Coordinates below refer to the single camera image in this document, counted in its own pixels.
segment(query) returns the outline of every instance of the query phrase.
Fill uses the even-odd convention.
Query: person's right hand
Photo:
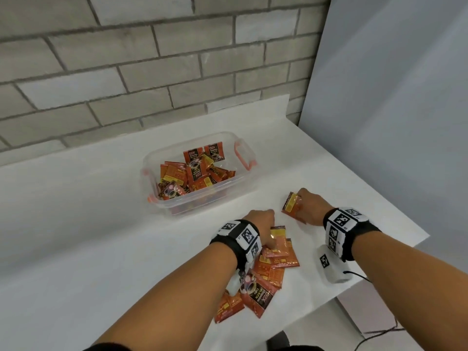
[[[321,195],[310,193],[305,188],[301,188],[297,195],[301,196],[302,205],[297,211],[296,217],[303,219],[308,224],[322,225],[325,214],[334,208]]]

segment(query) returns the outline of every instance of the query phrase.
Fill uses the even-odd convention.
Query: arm
[[[305,188],[299,195],[299,217],[322,225],[333,207]],[[425,350],[467,347],[468,275],[381,232],[358,236],[351,250],[390,311]]]
[[[251,211],[244,219],[274,247],[273,211]],[[237,267],[226,245],[214,242],[157,283],[95,342],[132,351],[197,350]]]

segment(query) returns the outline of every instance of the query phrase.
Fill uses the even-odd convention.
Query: plastic container
[[[162,200],[157,197],[156,184],[161,179],[160,165],[164,161],[185,162],[183,152],[209,144],[223,142],[225,159],[215,163],[215,166],[235,170],[235,176],[170,200]],[[234,198],[252,187],[257,176],[258,165],[254,152],[247,143],[231,132],[220,132],[188,140],[182,143],[167,146],[149,153],[143,159],[142,184],[143,194],[150,205],[157,211],[163,211],[169,215],[180,214],[210,204],[221,198]]]

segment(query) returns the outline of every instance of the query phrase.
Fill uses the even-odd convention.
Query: white brick
[[[271,41],[266,44],[266,64],[311,57],[317,52],[318,43],[318,35]]]
[[[0,122],[0,135],[13,146],[97,127],[85,104],[57,108]]]
[[[0,86],[0,118],[33,111],[13,85]]]
[[[293,122],[295,125],[299,125],[299,119],[301,119],[301,113],[291,113],[290,115],[286,116],[287,119],[289,119],[291,122]]]
[[[239,72],[235,76],[236,92],[246,92],[280,84],[286,82],[287,75],[288,64]]]
[[[141,125],[138,121],[123,122],[90,130],[81,134],[66,136],[64,141],[68,146],[81,146],[123,134],[134,133],[139,130],[141,130]]]
[[[220,17],[155,26],[162,56],[222,47],[233,42],[233,18]]]
[[[65,146],[59,140],[50,140],[44,143],[9,150],[7,152],[0,153],[0,166],[34,159],[63,149],[65,149]]]
[[[172,108],[167,88],[112,97],[89,104],[102,124],[147,116]]]
[[[268,7],[268,0],[195,0],[196,14],[225,13]]]
[[[183,121],[184,119],[198,117],[205,114],[205,105],[194,105],[175,109],[170,112],[159,113],[154,116],[145,117],[142,118],[141,121],[143,122],[144,128],[150,128],[158,125]]]
[[[323,2],[328,2],[328,0],[272,0],[272,7],[301,4],[320,4]]]
[[[286,109],[286,114],[290,115],[291,113],[301,112],[305,99],[305,97],[298,97],[294,100],[289,100],[288,107]]]
[[[237,16],[236,43],[250,43],[294,34],[298,10],[278,10]]]
[[[25,82],[18,86],[39,109],[65,106],[125,92],[115,68]]]
[[[95,26],[86,0],[1,0],[0,38]]]
[[[289,69],[289,81],[299,80],[300,78],[309,78],[312,74],[315,58],[299,60],[291,63]]]
[[[243,103],[255,102],[260,100],[260,91],[251,92],[249,94],[237,95],[223,100],[213,101],[206,104],[208,113],[219,111],[223,108],[242,105]]]
[[[182,107],[219,97],[229,96],[234,93],[233,76],[219,76],[207,78],[201,81],[188,82],[174,85],[169,88],[174,107]]]
[[[42,39],[0,44],[0,82],[62,71]]]
[[[210,76],[262,66],[263,53],[263,44],[203,53],[201,55],[203,75]]]
[[[262,91],[262,99],[275,97],[279,95],[289,94],[289,98],[293,99],[300,96],[305,96],[309,80],[300,80],[266,88]]]
[[[193,14],[190,0],[91,0],[91,2],[103,26]]]
[[[61,35],[50,41],[68,70],[158,56],[151,27]]]
[[[323,31],[325,18],[327,17],[327,6],[306,7],[301,9],[297,34],[313,33]]]
[[[196,55],[123,65],[120,71],[130,91],[156,88],[200,77]]]

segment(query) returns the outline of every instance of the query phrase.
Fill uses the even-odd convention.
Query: black sleeve
[[[105,343],[98,343],[96,345],[91,346],[89,349],[84,351],[132,351],[129,348],[119,345],[118,343],[113,342],[105,342]]]

